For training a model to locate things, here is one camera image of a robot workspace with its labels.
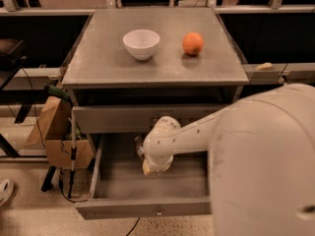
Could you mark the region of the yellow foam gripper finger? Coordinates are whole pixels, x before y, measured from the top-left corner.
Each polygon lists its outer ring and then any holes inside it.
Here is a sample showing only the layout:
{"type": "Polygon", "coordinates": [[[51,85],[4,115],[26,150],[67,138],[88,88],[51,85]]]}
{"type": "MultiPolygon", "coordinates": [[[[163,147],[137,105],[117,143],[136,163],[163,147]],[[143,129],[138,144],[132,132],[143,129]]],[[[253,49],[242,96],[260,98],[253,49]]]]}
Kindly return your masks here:
{"type": "Polygon", "coordinates": [[[143,162],[143,172],[146,177],[154,177],[162,174],[162,171],[153,165],[150,165],[146,160],[143,162]]]}

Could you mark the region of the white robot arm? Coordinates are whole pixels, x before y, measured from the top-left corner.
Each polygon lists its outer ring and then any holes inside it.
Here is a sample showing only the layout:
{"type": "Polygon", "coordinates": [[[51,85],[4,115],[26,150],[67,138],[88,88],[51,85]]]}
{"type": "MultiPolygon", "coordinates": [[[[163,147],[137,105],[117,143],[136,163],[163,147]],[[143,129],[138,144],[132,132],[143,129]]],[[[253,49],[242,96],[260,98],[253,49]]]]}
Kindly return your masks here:
{"type": "Polygon", "coordinates": [[[143,171],[208,151],[216,236],[315,236],[315,88],[289,84],[242,98],[185,127],[162,117],[143,171]]]}

